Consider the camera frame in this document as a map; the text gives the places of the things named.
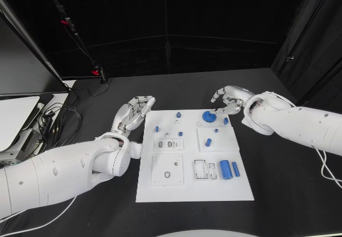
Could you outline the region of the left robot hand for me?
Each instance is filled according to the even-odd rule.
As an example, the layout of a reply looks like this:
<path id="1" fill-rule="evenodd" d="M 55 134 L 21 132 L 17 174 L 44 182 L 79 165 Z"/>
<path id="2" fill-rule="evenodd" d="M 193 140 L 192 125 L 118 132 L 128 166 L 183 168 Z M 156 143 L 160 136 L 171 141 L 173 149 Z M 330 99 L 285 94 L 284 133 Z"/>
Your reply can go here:
<path id="1" fill-rule="evenodd" d="M 154 102 L 153 96 L 134 97 L 115 114 L 111 132 L 128 137 L 131 131 L 140 126 Z"/>

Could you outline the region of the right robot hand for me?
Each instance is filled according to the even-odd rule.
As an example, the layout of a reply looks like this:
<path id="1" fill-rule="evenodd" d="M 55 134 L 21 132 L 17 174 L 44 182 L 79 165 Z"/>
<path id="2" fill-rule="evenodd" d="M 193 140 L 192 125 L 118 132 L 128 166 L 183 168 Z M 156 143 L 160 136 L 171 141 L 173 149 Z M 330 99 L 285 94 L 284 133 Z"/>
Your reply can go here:
<path id="1" fill-rule="evenodd" d="M 223 108 L 212 109 L 209 112 L 212 114 L 226 114 L 235 115 L 239 113 L 241 108 L 245 107 L 245 103 L 248 99 L 255 94 L 245 88 L 228 85 L 222 87 L 213 94 L 210 103 L 216 101 L 219 97 L 222 97 L 222 102 L 226 105 Z"/>

